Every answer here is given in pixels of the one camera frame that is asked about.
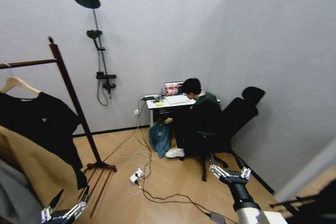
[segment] black office chair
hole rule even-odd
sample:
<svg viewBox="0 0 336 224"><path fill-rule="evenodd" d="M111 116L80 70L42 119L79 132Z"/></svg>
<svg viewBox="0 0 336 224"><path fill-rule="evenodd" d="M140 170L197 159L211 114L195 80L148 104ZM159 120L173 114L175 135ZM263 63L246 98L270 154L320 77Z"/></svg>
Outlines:
<svg viewBox="0 0 336 224"><path fill-rule="evenodd" d="M202 132L197 133L205 141L201 143L202 153L200 154L202 160L202 180L206 181L206 169L205 160L210 156L210 153L231 153L231 138L252 118L258 115L258 110L256 105L265 95L265 91L256 88L248 87L246 88L242 98L236 97L224 110L222 113L222 131L219 133L215 132ZM220 158L213 155L215 160L222 163L224 168L228 168L226 162Z"/></svg>

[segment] keyboard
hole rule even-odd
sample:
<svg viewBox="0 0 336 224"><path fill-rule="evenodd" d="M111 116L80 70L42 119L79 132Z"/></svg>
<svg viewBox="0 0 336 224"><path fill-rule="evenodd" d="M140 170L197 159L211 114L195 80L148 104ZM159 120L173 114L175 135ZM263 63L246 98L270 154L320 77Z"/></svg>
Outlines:
<svg viewBox="0 0 336 224"><path fill-rule="evenodd" d="M177 103L184 103L184 102L190 102L190 99L186 97L185 95L173 95L171 97L165 97L167 102L169 104L177 104Z"/></svg>

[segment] white cable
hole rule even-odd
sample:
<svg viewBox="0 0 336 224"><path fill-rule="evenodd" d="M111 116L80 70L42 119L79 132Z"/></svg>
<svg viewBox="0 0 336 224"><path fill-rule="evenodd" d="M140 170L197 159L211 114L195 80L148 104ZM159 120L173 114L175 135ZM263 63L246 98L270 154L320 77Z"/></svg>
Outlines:
<svg viewBox="0 0 336 224"><path fill-rule="evenodd" d="M141 110L139 109L139 114L138 114L138 116L137 116L137 118L136 118L136 130L134 131L134 133L130 136L130 138L128 139L128 140L126 140L123 144L122 144L122 148L120 148L120 150L122 150L123 151L123 153L121 154L121 153L118 153L118 151L116 151L116 153L115 153L115 155L117 156L117 157L119 157L119 158L128 158L128 157L133 157L133 163L138 167L138 168L140 168L140 169L146 169L146 168L148 168L149 167L149 162L147 162L146 164L144 164L144 165L140 165L138 162L137 162L137 156L138 155L146 155L146 156L148 156L148 160L150 160L151 159L151 152L150 151L148 151L148 150L144 150L144 147L146 146L146 142L145 142L145 140L143 139L143 138L141 138L141 137L138 137L138 132L139 132L139 128L140 128L140 121L141 121L141 119L140 119L140 117L141 117L141 115L142 115L142 111L143 111L143 108L144 108L144 105L145 104L143 104L143 106L142 106L142 108L141 108ZM126 150L125 150L125 147L127 147L129 144L131 144L131 143L133 143L134 141L136 141L138 144L141 144L141 148L140 148L140 150L138 149L138 144L136 145L136 147L137 147L137 149L136 149L136 151L135 152L127 152ZM133 192L131 192L131 190L130 190L130 184L128 184L128 192L131 194L131 195L137 195L138 193L140 193L141 192L141 187L139 186L139 190L136 192L136 193L133 193Z"/></svg>
<svg viewBox="0 0 336 224"><path fill-rule="evenodd" d="M139 192L141 192L141 189L139 189L135 194L131 192L130 190L130 184L128 184L128 192L131 194L131 195L137 195Z"/></svg>

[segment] white sneaker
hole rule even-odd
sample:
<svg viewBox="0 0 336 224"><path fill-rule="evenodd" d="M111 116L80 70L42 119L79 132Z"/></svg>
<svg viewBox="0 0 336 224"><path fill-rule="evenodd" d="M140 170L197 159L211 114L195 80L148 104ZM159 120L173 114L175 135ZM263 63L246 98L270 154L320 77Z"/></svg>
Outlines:
<svg viewBox="0 0 336 224"><path fill-rule="evenodd" d="M166 152L166 157L174 158L174 157L184 157L184 149L180 148L172 148Z"/></svg>

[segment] cable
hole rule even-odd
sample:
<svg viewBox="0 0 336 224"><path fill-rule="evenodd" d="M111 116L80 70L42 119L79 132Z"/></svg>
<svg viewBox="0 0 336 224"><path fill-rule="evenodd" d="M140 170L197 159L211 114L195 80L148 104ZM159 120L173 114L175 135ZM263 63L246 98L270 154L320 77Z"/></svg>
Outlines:
<svg viewBox="0 0 336 224"><path fill-rule="evenodd" d="M138 182L135 182L135 183L136 183L136 184L139 186L139 188L143 191L143 195L145 196L145 198L146 198L147 200L151 201L151 202L159 203L159 204L164 204L164 203L193 204L195 207L198 208L199 211L201 211L203 214L207 215L207 216L210 217L210 218L211 218L211 214L216 214L216 215L218 215L218 216L223 216L223 215L218 214L218 213L216 213L216 212L210 211L209 209L205 208L204 206L202 206L202 205L199 204L199 203L196 203L196 202L192 201L192 200L190 199L190 197L187 196L187 195L183 195L183 194L174 194L174 195L167 196L167 197L165 197L165 198L154 197L150 192L148 192L148 191L145 190L143 187L141 187L141 186L139 185ZM153 199L150 199L145 193L147 193L147 194L148 194L151 198L153 198L153 199L166 200L166 199L168 199L168 198L172 198L172 197L174 197L174 196L181 196L181 197L186 197L189 201L179 201L179 200L155 201L155 200L153 200ZM226 218L226 219L230 220L231 222L237 224L234 220L232 220L232 219L230 219L230 218L228 218L228 217L226 217L226 216L223 216L223 218Z"/></svg>
<svg viewBox="0 0 336 224"><path fill-rule="evenodd" d="M126 140L124 140L123 142L121 142L104 160L103 160L103 162L104 161L106 161L110 156L112 156L123 144L125 144L127 141L129 141L129 140L131 140L131 139L134 139L135 138L135 136L137 135L137 132L138 132L138 130L139 130L139 121L140 121L140 116L141 116L141 114L142 114L142 110L140 111L139 110L139 115L137 116L137 118L136 118L136 129L135 129L135 131L133 132L133 134L130 136L130 137L128 137Z"/></svg>
<svg viewBox="0 0 336 224"><path fill-rule="evenodd" d="M101 89L102 89L103 96L104 96L104 98L105 98L105 100L106 100L106 103L103 103L103 102L100 101L100 98L99 98L99 87L100 87L100 80L98 80L98 85L97 85L97 100L98 100L98 102L99 102L101 105L103 105L103 106L107 106L107 105L109 105L109 100L107 99L107 97L106 97L106 95L105 95L105 93L104 93L104 88L103 88L103 86L101 86Z"/></svg>
<svg viewBox="0 0 336 224"><path fill-rule="evenodd" d="M126 156L119 156L119 157L124 158L124 157L132 157L132 156L133 156L133 162L135 163L135 165L136 165L137 167L139 167L139 168L143 168L143 172L144 172L144 174L145 174L146 169L148 168L148 169L149 169L149 173L148 173L147 175L145 174L145 177L144 177L143 179L139 180L139 181L143 181L142 187L139 185L139 182L138 182L138 181L135 182L135 183L138 185L138 187L139 187L139 191L137 191L136 193L131 192L131 190L130 190L130 184L128 185L128 191L129 191L130 194L132 194L132 195L137 195L139 192L143 191L143 195L145 196L145 198L146 198L147 200L149 200L149 201L151 201L151 202L159 203L159 204L163 204L163 203L193 204L195 207L198 208L199 211L201 211L203 214L207 215L207 216L210 217L210 218L211 218L212 214L216 214L216 215L218 215L218 216L221 216L221 217L223 217L223 218L226 218L226 219L232 221L233 223L236 223L235 221L231 220L230 218L228 218L228 217L224 217L224 216L222 216L221 214L218 214L218 213L216 213L216 212L210 211L209 209L205 208L205 207L202 206L201 204L192 201L191 198L190 198L188 195L174 194L174 195L167 196L167 197L165 197L165 198L160 198L160 197L154 197L150 192L148 192L147 190L145 190L146 179L148 179L148 177L149 177L149 176L151 175L151 173L152 173L152 171L151 171L152 151L151 151L149 145L147 144L147 142L145 141L145 137L143 136L142 129L140 129L140 131L141 131L141 136L142 136L142 137L141 137L141 138L137 137L138 130L139 130L140 126L141 126L141 115L142 115L142 111L143 111L143 108L144 108L144 105L145 105L145 102L143 102L143 105L142 105L142 107L141 107L141 109L140 109L140 106L139 106L140 101L141 101L141 100L138 101L138 111L139 111L139 115L138 115L138 117L137 117L137 119L136 119L136 120L137 120L137 121L136 121L136 122L137 122L137 123L136 123L136 124L137 124L137 125L136 125L136 126L137 126L137 127L136 127L136 130L134 131L134 133L133 133L128 139L126 139L126 140L124 140L123 142L121 142L121 143L120 143L120 144L113 150L113 152L112 152L111 154L109 154L108 157L105 158L103 161L106 161L106 160L107 160L111 155L113 155L113 154L114 154L114 153L115 153L121 146L123 146L123 150L124 150L124 152L126 152L125 149L124 149L125 146L126 146L127 144L129 144L129 143L131 142L131 140L137 140L137 142L138 142L140 145L142 145L142 148L145 147L145 148L147 149L147 151L141 149L141 150L136 151L136 152L134 152L134 153L127 153ZM149 154L149 156L148 156L148 160L147 160L147 162L146 162L146 164L145 164L144 166L140 166L140 165L135 161L135 158L137 157L137 155L144 154L144 153L148 153L148 154ZM166 199L172 198L172 197L174 197L174 196L185 197L185 198L187 198L189 201L178 201L178 200L156 201L156 200L154 200L154 199L157 199L157 200L166 200Z"/></svg>

